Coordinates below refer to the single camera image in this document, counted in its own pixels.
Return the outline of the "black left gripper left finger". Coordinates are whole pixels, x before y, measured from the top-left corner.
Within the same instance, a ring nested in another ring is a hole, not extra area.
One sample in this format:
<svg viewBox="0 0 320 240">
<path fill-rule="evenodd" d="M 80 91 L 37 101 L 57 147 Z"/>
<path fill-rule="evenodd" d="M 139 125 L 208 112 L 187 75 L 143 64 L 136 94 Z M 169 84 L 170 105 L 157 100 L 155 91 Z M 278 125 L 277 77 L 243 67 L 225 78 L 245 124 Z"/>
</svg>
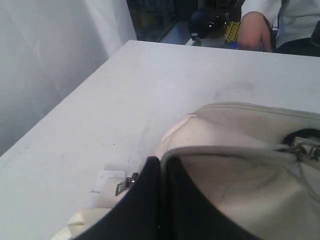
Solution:
<svg viewBox="0 0 320 240">
<path fill-rule="evenodd" d="M 160 161 L 146 159 L 136 182 L 97 223 L 77 240 L 156 240 L 159 227 Z"/>
</svg>

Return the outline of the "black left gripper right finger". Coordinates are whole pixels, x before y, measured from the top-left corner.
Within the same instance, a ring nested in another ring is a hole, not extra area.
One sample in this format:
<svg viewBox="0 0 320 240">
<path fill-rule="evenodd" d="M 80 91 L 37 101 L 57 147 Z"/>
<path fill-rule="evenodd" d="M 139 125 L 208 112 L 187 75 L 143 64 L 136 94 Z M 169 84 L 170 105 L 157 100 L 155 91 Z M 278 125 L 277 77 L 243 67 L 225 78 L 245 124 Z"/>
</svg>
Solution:
<svg viewBox="0 0 320 240">
<path fill-rule="evenodd" d="M 182 160 L 165 163 L 161 183 L 160 236 L 163 240 L 239 240 L 240 229 L 197 189 Z"/>
</svg>

